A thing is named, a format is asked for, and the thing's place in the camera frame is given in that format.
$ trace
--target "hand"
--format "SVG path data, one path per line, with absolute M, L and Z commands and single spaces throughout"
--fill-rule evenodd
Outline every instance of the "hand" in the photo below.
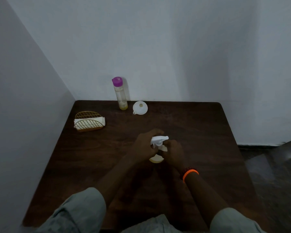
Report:
M 182 172 L 188 167 L 182 146 L 176 140 L 163 141 L 163 145 L 167 147 L 167 152 L 160 151 L 161 155 L 169 165 L 173 166 L 178 172 Z
M 134 160 L 135 163 L 148 160 L 155 156 L 158 152 L 158 147 L 151 147 L 151 139 L 154 136 L 162 135 L 164 132 L 160 129 L 153 129 L 147 133 L 138 135 L 136 141 L 128 151 L 127 155 Z

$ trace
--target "purple cap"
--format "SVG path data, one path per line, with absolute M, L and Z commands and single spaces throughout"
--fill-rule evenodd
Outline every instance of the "purple cap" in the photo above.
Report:
M 113 78 L 112 82 L 113 82 L 113 86 L 115 86 L 117 88 L 123 86 L 123 79 L 121 77 Z

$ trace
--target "clear bottle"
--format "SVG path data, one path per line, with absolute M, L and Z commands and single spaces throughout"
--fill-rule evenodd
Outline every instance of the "clear bottle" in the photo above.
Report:
M 118 103 L 121 110 L 125 110 L 128 108 L 126 96 L 123 88 L 123 79 L 121 77 L 115 77 L 112 79 L 116 98 L 118 99 Z

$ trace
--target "dark brown table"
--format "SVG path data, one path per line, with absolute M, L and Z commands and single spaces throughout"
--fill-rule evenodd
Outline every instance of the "dark brown table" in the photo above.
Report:
M 121 111 L 116 101 L 76 101 L 23 220 L 40 226 L 70 195 L 104 176 L 125 155 L 139 133 L 152 128 L 181 142 L 200 175 L 245 216 L 269 231 L 224 111 L 215 102 L 148 101 L 145 115 Z M 103 129 L 79 133 L 74 116 L 96 111 L 105 117 Z M 186 185 L 166 162 L 145 161 L 124 180 L 111 203 L 103 229 L 121 230 L 164 213 L 179 230 L 206 231 Z

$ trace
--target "yellow liquid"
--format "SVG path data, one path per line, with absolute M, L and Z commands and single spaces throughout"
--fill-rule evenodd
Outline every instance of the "yellow liquid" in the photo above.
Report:
M 128 105 L 126 105 L 125 107 L 120 107 L 121 110 L 126 110 L 128 108 Z

